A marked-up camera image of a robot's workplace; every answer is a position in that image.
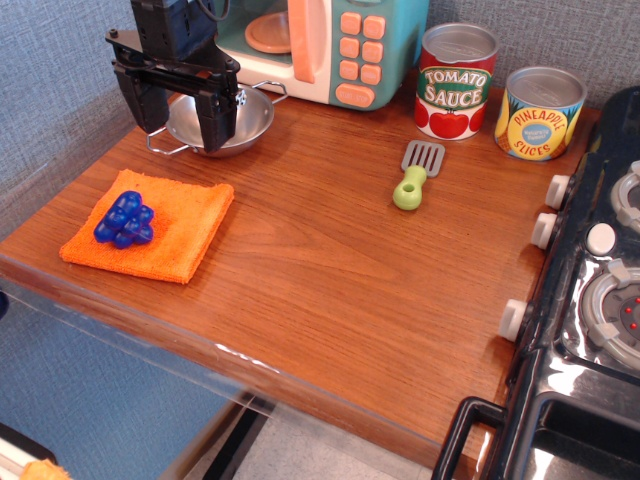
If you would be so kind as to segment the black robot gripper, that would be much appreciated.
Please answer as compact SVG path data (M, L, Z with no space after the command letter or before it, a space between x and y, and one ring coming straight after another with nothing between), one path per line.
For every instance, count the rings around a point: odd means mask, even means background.
M197 94L203 148L220 150L235 135L239 64L216 45L218 24L230 13L228 1L133 1L135 28L112 28L111 44L121 93L136 124L146 133L169 118L165 89ZM153 73L167 73L161 87ZM195 85L203 74L207 86Z

